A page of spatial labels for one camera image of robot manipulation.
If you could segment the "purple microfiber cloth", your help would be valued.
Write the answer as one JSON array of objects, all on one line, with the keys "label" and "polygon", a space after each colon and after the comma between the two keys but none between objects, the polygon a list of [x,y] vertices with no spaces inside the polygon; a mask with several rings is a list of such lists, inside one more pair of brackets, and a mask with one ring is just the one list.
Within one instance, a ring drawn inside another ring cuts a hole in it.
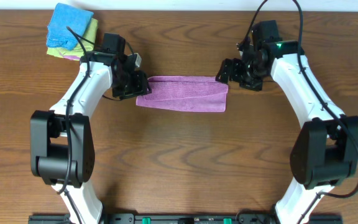
[{"label": "purple microfiber cloth", "polygon": [[214,77],[153,76],[148,81],[152,92],[137,97],[137,106],[204,113],[226,110],[229,87]]}]

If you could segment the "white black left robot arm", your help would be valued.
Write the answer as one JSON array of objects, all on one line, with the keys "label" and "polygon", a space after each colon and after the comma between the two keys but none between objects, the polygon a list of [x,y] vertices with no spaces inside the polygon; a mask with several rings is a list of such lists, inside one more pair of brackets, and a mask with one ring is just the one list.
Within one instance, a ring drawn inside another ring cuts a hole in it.
[{"label": "white black left robot arm", "polygon": [[106,33],[101,46],[84,51],[80,70],[64,96],[47,111],[34,111],[30,119],[30,166],[59,194],[66,215],[31,215],[29,223],[114,223],[91,182],[95,151],[90,119],[107,90],[112,100],[151,93],[141,57],[131,52],[125,38]]}]

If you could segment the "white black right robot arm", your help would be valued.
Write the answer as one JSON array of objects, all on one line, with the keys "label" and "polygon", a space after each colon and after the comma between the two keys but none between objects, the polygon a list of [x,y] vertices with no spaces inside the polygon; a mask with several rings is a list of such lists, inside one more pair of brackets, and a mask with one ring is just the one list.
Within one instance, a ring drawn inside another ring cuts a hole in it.
[{"label": "white black right robot arm", "polygon": [[265,223],[341,223],[340,217],[312,216],[319,201],[358,172],[358,117],[336,106],[311,71],[297,40],[283,40],[275,21],[250,27],[237,46],[240,57],[225,59],[221,83],[260,91],[266,78],[283,90],[300,124],[290,154],[293,178]]}]

